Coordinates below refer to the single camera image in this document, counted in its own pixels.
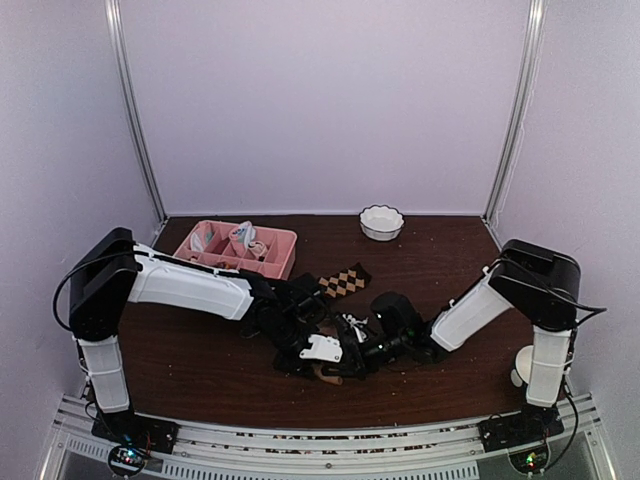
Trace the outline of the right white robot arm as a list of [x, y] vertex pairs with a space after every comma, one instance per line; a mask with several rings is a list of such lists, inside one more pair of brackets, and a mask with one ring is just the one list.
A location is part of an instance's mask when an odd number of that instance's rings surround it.
[[396, 292], [374, 299], [370, 309], [382, 335], [347, 346], [345, 352], [362, 378], [402, 355], [436, 364], [507, 311], [526, 318], [533, 342], [522, 348], [514, 369], [525, 390], [526, 406], [513, 419], [519, 440], [535, 440], [551, 424], [580, 326], [604, 308], [579, 302], [581, 268], [565, 254], [525, 241], [508, 241], [478, 280], [424, 321], [411, 301]]

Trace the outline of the tan ribbed sock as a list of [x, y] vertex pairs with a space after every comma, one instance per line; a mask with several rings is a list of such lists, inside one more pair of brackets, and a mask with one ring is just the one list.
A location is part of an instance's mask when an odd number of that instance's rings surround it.
[[[321, 326], [319, 331], [314, 334], [331, 336], [339, 340], [337, 336], [337, 330], [334, 327]], [[323, 366], [321, 365], [321, 363], [325, 361], [318, 361], [318, 360], [313, 360], [313, 361], [314, 361], [314, 364], [313, 364], [314, 373], [320, 380], [324, 381], [325, 383], [336, 385], [336, 386], [340, 386], [343, 384], [343, 378], [340, 374], [335, 374], [335, 373], [328, 374], [323, 372]]]

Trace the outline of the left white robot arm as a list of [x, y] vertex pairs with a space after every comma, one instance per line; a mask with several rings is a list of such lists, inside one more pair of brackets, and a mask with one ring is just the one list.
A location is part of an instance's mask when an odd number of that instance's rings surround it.
[[56, 321], [72, 334], [85, 362], [98, 421], [123, 444], [137, 442], [150, 430], [130, 400], [118, 340], [129, 303], [249, 319], [295, 369], [311, 362], [338, 363], [343, 357], [337, 339], [302, 325], [309, 307], [326, 311], [320, 291], [257, 272], [181, 260], [136, 242], [126, 228], [109, 232], [60, 284], [70, 288], [69, 313]]

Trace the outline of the brown argyle patterned sock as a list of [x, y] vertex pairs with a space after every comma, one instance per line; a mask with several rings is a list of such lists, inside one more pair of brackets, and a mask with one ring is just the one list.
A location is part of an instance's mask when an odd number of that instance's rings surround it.
[[321, 276], [317, 283], [324, 300], [339, 300], [364, 290], [371, 283], [372, 275], [356, 263], [331, 275]]

